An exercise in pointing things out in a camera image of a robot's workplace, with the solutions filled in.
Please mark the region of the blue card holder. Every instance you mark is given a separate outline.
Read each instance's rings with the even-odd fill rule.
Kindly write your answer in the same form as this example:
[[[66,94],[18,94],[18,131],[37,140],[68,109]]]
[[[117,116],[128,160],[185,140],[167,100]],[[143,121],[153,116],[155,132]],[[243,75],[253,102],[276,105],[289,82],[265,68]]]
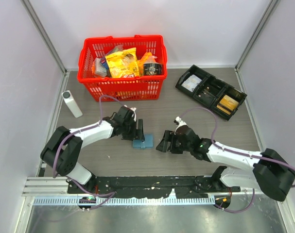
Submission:
[[[145,134],[145,140],[142,141],[140,139],[133,140],[133,148],[135,149],[151,149],[154,146],[153,143],[153,135],[152,134]]]

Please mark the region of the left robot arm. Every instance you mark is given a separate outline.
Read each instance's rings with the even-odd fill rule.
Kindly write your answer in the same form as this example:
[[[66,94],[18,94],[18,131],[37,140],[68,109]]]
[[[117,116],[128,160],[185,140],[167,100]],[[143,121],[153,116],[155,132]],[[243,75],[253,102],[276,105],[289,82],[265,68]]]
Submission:
[[[55,173],[70,178],[84,193],[91,193],[95,191],[96,176],[78,163],[80,151],[92,143],[119,135],[123,140],[145,141],[143,120],[137,119],[135,108],[122,106],[112,116],[82,128],[56,128],[40,158]]]

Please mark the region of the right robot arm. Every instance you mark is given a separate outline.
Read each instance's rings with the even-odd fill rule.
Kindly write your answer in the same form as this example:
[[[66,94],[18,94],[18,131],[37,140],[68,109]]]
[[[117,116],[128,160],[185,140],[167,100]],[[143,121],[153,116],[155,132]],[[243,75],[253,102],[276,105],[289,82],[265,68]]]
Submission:
[[[272,149],[246,151],[225,146],[209,138],[200,138],[187,125],[166,130],[157,145],[160,152],[189,152],[195,159],[220,163],[206,183],[196,180],[204,190],[221,192],[231,187],[258,189],[269,198],[284,201],[295,181],[295,171]]]

